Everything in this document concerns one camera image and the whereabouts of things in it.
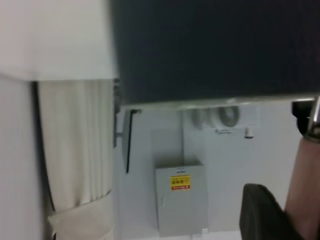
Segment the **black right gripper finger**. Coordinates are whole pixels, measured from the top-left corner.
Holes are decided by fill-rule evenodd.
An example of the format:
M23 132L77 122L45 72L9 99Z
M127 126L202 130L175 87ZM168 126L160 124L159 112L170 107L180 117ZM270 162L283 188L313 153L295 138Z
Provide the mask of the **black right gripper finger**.
M308 239L308 184L290 184L284 210L264 185L245 184L239 228L243 240Z

